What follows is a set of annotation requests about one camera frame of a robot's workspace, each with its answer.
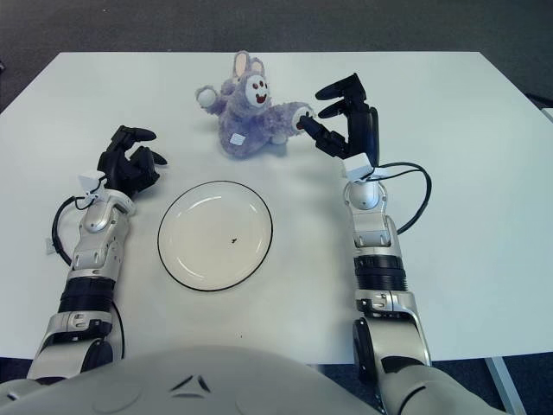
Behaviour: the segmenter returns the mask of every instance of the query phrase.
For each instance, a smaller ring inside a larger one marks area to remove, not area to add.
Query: silver robot arm segment
[[[100,193],[107,196],[105,200],[95,200],[79,224],[79,244],[60,307],[50,318],[28,379],[66,379],[113,360],[105,338],[112,327],[111,301],[129,231],[128,216],[135,207],[117,190]]]
[[[353,220],[359,285],[355,303],[363,313],[353,324],[359,379],[377,387],[389,415],[503,413],[430,366],[415,296],[407,290],[396,226],[385,212],[385,187],[349,182],[344,199]]]

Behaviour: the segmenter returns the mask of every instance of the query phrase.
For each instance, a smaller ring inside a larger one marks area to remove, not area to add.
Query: robotic hand
[[[136,192],[153,185],[159,175],[154,164],[165,165],[167,161],[159,154],[142,145],[129,159],[125,152],[135,143],[156,139],[156,134],[142,128],[121,125],[111,138],[111,144],[102,153],[98,170],[107,178],[106,188],[112,188],[132,197]]]
[[[332,85],[322,88],[317,99],[334,99],[343,97],[321,112],[319,118],[330,118],[344,114],[347,118],[348,140],[336,131],[328,131],[324,125],[311,117],[300,117],[300,124],[316,141],[315,146],[341,159],[365,153],[371,166],[378,166],[378,112],[376,108],[365,104],[365,89],[356,73]]]

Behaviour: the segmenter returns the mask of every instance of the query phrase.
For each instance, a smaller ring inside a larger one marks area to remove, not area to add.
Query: bunny paw
[[[204,86],[196,92],[196,101],[202,108],[209,108],[216,100],[217,93],[212,86]]]
[[[314,117],[315,113],[310,106],[302,106],[296,110],[292,117],[292,128],[296,131],[303,131],[303,127],[300,125],[300,117],[306,115],[308,117]]]
[[[272,144],[286,144],[288,141],[288,136],[286,134],[275,134],[270,138]]]

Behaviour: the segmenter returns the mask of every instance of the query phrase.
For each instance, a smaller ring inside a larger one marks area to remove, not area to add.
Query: purple plush toy
[[[245,51],[234,55],[232,78],[217,93],[212,86],[196,91],[196,100],[219,116],[219,140],[229,154],[246,157],[267,143],[285,144],[300,134],[300,116],[313,115],[303,102],[271,105],[263,62]]]

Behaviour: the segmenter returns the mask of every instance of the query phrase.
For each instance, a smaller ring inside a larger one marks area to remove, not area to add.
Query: floor
[[[62,51],[476,50],[521,91],[553,97],[551,22],[551,0],[0,0],[0,111]],[[553,414],[553,354],[506,362],[526,411]],[[435,365],[501,407],[483,360]],[[0,359],[0,382],[28,368]],[[353,367],[322,370],[374,403]]]

